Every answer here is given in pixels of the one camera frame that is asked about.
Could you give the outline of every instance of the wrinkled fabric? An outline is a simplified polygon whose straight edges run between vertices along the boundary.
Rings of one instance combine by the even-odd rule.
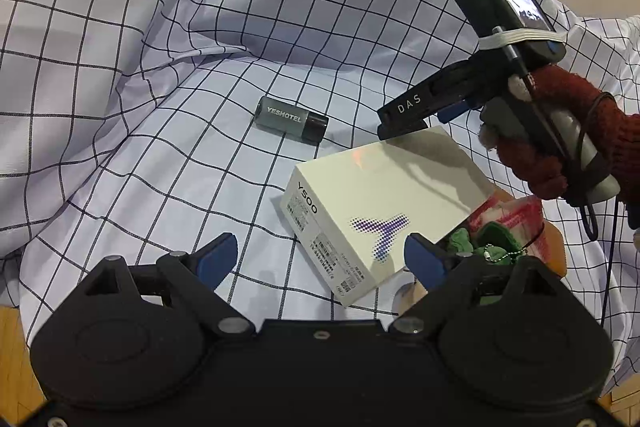
[[[561,66],[639,112],[640,20],[583,19],[538,0],[569,31]],[[153,263],[222,232],[239,242],[216,290],[258,325],[379,318],[401,271],[348,309],[276,210],[296,162],[376,139],[375,110],[478,44],[453,0],[0,0],[0,254],[26,245],[20,313],[33,335],[106,255]],[[252,125],[262,95],[326,113],[318,147]],[[498,186],[523,183],[478,141],[477,112],[447,131]],[[613,203],[588,243],[578,214],[545,202],[567,242],[566,285],[600,317]],[[638,258],[618,224],[606,328],[611,383],[634,371]]]

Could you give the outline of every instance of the white box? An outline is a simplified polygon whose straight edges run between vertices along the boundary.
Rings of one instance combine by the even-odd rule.
[[[404,266],[404,240],[436,243],[495,190],[441,128],[296,165],[280,207],[343,306]]]

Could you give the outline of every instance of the gray cylindrical object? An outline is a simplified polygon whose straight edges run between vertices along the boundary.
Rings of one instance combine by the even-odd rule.
[[[255,109],[255,123],[318,144],[329,119],[313,111],[263,96]]]

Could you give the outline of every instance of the red knitted glove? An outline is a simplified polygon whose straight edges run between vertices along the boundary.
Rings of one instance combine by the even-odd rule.
[[[577,74],[558,66],[546,66],[533,73],[535,98],[569,110],[584,121],[600,90]],[[587,127],[594,146],[609,161],[611,174],[618,180],[620,198],[625,203],[640,203],[640,115],[624,114],[613,100],[603,100]],[[545,156],[522,140],[500,136],[497,143],[500,161],[529,183],[531,192],[543,200],[553,200],[566,190],[560,160]]]

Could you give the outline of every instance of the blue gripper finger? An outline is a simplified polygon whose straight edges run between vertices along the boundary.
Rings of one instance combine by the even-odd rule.
[[[427,291],[440,285],[447,276],[439,257],[418,241],[414,234],[408,235],[404,240],[404,263]]]
[[[238,240],[225,232],[193,254],[195,274],[208,288],[214,290],[234,269],[238,261]]]

